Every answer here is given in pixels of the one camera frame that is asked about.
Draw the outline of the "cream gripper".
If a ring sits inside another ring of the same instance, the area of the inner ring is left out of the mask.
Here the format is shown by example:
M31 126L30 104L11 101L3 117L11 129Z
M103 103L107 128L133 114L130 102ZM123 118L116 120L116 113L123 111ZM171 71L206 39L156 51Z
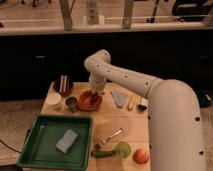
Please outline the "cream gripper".
M89 84L90 84L90 88L92 89L94 93L101 95L105 88L106 81L103 80L101 82L96 82L94 79L89 79Z

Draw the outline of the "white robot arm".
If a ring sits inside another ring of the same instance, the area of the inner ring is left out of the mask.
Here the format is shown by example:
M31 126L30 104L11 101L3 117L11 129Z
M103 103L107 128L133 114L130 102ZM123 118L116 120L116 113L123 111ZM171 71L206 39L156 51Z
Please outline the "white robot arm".
M200 106L188 84L114 66L104 49L84 67L92 89L101 92L110 80L148 100L151 171L206 171Z

